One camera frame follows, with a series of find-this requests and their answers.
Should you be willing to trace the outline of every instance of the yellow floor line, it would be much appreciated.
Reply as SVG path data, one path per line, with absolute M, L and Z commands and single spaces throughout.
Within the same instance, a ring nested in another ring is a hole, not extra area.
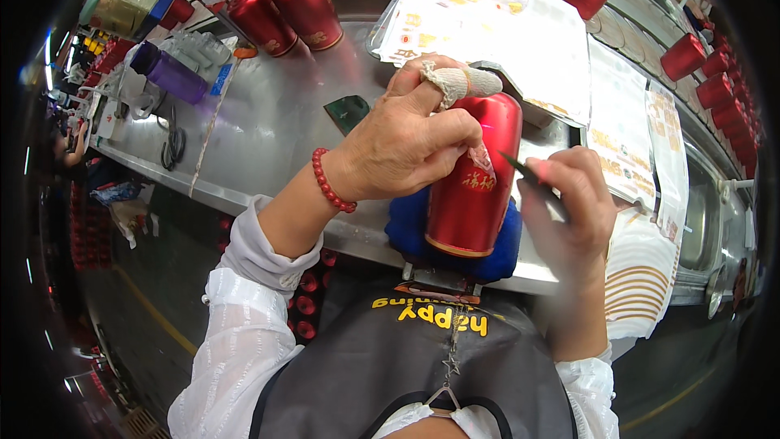
M 158 323 L 162 326 L 165 331 L 171 335 L 174 339 L 176 339 L 176 342 L 182 345 L 183 348 L 187 350 L 192 356 L 195 356 L 195 353 L 197 352 L 197 348 L 193 343 L 191 343 L 186 337 L 182 335 L 182 333 L 179 332 L 178 329 L 173 327 L 173 324 L 171 324 L 168 319 L 163 317 L 163 315 L 160 313 L 159 310 L 157 310 L 151 302 L 149 302 L 148 298 L 141 292 L 141 290 L 136 287 L 136 284 L 132 283 L 132 279 L 130 276 L 125 272 L 120 265 L 113 265 L 113 270 L 119 273 L 120 276 L 122 276 L 122 279 L 127 283 L 127 286 L 130 287 L 130 290 L 132 291 L 133 295 L 138 298 L 139 302 L 141 302 L 141 305 L 149 311 L 151 314 L 151 317 L 154 317 L 155 320 L 158 321 Z
M 710 375 L 712 375 L 714 372 L 715 372 L 715 367 L 713 367 L 712 369 L 707 371 L 707 373 L 704 374 L 704 376 L 702 376 L 698 380 L 696 380 L 696 382 L 694 382 L 693 385 L 691 385 L 688 388 L 686 388 L 685 390 L 681 391 L 679 395 L 677 395 L 673 399 L 669 400 L 667 403 L 664 403 L 663 405 L 660 405 L 657 408 L 655 408 L 653 410 L 650 410 L 648 413 L 642 415 L 638 419 L 634 419 L 634 420 L 632 420 L 631 422 L 629 422 L 627 424 L 620 425 L 620 427 L 619 427 L 620 428 L 620 432 L 626 432 L 627 430 L 632 429 L 635 426 L 638 426 L 639 424 L 645 422 L 646 420 L 652 419 L 653 417 L 655 417 L 659 413 L 663 412 L 664 410 L 668 409 L 672 405 L 675 405 L 677 402 L 679 402 L 680 400 L 685 398 L 686 395 L 688 395 L 691 391 L 695 390 L 696 387 L 698 387 L 699 385 L 704 383 L 704 381 L 707 380 L 707 378 L 709 378 Z

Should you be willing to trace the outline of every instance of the blue sticker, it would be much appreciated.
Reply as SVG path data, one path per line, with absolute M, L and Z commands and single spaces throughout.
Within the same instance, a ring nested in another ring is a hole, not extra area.
M 230 68 L 232 67 L 232 63 L 228 63 L 219 69 L 219 74 L 214 81 L 214 86 L 211 87 L 211 95 L 219 95 L 222 93 L 222 86 L 225 84 L 225 79 L 228 78 L 228 73 L 230 73 Z

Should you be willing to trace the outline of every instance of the red beaded bracelet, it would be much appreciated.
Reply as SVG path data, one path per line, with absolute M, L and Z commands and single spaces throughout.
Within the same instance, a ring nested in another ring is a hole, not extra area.
M 320 190 L 325 194 L 325 198 L 330 200 L 333 206 L 346 213 L 352 213 L 357 208 L 357 202 L 344 202 L 339 199 L 331 190 L 331 186 L 327 183 L 325 178 L 325 171 L 322 171 L 322 155 L 326 154 L 325 148 L 317 148 L 311 155 L 311 166 L 314 167 L 314 176 L 317 177 L 317 183 L 320 185 Z

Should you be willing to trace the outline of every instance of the white sleeve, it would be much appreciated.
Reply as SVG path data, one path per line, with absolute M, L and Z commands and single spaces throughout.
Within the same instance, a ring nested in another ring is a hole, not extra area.
M 611 410 L 612 344 L 596 358 L 555 364 L 574 412 L 580 439 L 618 439 L 618 415 Z
M 168 411 L 174 438 L 247 437 L 263 387 L 303 349 L 287 327 L 287 301 L 300 275 L 317 263 L 322 236 L 299 258 L 275 254 L 257 218 L 269 201 L 254 197 L 236 218 L 230 245 L 209 274 L 206 337 L 190 386 Z
M 257 281 L 277 290 L 284 298 L 290 298 L 303 272 L 319 260 L 322 234 L 314 248 L 303 256 L 290 259 L 276 254 L 258 223 L 258 212 L 271 200 L 267 196 L 254 196 L 249 207 L 236 217 L 230 230 L 230 244 L 217 269 L 230 268 L 240 277 Z

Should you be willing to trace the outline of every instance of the purple water bottle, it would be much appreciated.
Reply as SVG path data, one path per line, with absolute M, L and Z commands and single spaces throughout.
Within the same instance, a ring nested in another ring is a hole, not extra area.
M 206 81 L 184 66 L 184 63 L 148 41 L 144 41 L 138 48 L 130 67 L 161 89 L 193 105 L 203 98 L 208 87 Z

